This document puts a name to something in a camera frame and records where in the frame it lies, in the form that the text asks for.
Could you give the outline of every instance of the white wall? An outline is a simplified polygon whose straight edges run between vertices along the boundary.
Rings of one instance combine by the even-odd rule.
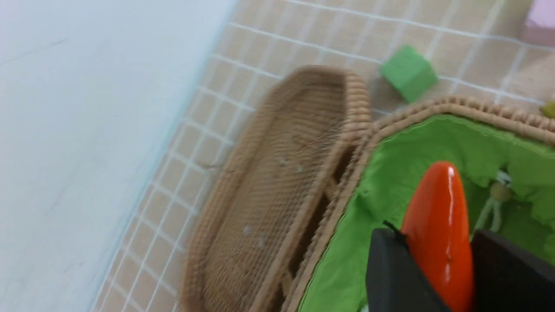
[[[0,0],[0,311],[85,312],[235,0]]]

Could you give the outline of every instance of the yellow object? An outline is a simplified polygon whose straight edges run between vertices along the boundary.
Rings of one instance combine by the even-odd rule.
[[[555,100],[548,101],[540,110],[545,117],[555,118]]]

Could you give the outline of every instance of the pink object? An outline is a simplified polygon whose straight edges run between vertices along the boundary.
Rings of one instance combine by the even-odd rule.
[[[555,46],[555,0],[535,0],[526,18],[522,40]]]

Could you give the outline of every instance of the toy block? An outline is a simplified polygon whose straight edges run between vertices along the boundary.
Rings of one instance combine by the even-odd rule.
[[[522,40],[543,46],[555,46],[555,1],[535,0],[524,23]]]
[[[382,66],[381,73],[409,103],[417,101],[437,82],[430,63],[411,46],[397,51]]]

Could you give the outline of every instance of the wicker tray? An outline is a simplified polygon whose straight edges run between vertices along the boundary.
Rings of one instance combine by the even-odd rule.
[[[327,208],[320,227],[306,253],[304,270],[298,277],[298,283],[287,299],[282,311],[294,312],[299,308],[306,287],[312,278],[316,264],[332,238],[335,227],[345,212],[345,207],[357,187],[362,173],[372,157],[372,152],[379,142],[407,127],[422,122],[438,114],[452,114],[490,124],[496,128],[514,132],[528,139],[555,145],[555,120],[540,115],[529,114],[518,109],[493,103],[484,103],[471,98],[446,97],[435,102],[415,104],[397,111],[378,122],[373,123],[364,135],[361,144],[353,154],[343,177],[337,196]]]
[[[197,221],[181,291],[186,311],[280,310],[339,195],[339,164],[369,125],[366,86],[351,72],[304,67],[272,90]]]

